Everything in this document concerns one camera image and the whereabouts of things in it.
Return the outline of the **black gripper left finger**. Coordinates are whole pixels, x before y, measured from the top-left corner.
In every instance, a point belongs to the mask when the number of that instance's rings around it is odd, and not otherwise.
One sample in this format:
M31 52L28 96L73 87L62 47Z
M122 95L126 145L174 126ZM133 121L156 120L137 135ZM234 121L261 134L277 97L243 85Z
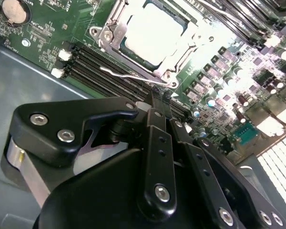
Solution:
M142 154L137 206L145 216L175 212L172 136L166 96L30 103L12 115L5 157L42 208L52 191L72 177L130 150Z

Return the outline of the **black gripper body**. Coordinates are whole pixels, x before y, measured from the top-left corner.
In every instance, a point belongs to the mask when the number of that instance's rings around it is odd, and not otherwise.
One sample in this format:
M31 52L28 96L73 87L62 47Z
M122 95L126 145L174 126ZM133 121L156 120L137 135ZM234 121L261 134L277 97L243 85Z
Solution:
M57 186L45 201L36 229L209 229L210 218L196 185L175 165L176 212L150 222L137 206L142 154L121 152Z

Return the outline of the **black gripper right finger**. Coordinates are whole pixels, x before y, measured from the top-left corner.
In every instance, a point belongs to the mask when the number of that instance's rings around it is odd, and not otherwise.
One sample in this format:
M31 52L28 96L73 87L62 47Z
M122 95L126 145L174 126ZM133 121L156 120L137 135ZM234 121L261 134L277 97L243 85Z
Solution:
M286 220L245 176L206 138L193 140L164 98L165 116L176 155L201 200L206 229L286 229Z

